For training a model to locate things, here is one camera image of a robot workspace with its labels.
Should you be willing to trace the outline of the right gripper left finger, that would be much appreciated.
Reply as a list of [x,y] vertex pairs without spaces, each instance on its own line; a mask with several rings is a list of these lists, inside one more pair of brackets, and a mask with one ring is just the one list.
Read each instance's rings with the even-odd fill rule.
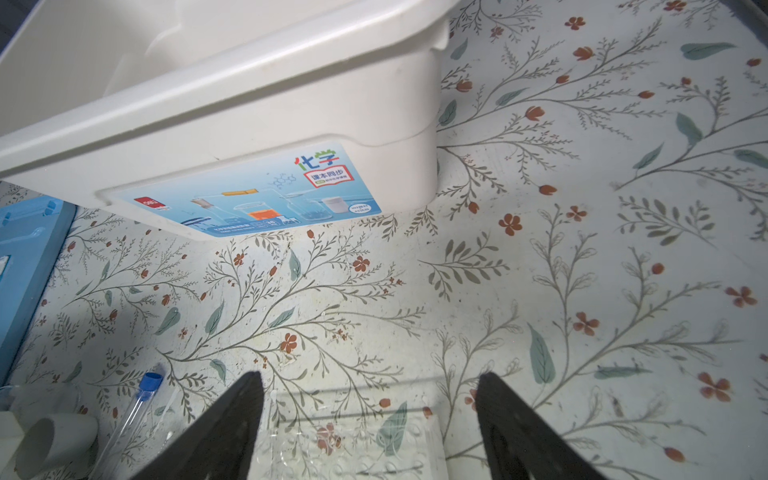
[[135,479],[245,479],[264,408],[261,374],[243,374]]

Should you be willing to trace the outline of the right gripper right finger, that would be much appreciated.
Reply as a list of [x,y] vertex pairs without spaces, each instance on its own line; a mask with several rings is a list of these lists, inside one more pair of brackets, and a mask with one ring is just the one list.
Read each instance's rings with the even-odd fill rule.
[[495,373],[479,377],[475,405],[493,479],[604,478]]

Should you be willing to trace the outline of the blue capped test tube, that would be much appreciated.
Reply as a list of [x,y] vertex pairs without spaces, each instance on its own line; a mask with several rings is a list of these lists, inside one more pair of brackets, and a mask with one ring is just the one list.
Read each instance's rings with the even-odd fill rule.
[[114,478],[114,473],[120,463],[123,452],[141,426],[156,393],[163,383],[163,379],[163,375],[159,373],[147,372],[144,374],[125,414],[103,447],[89,479]]

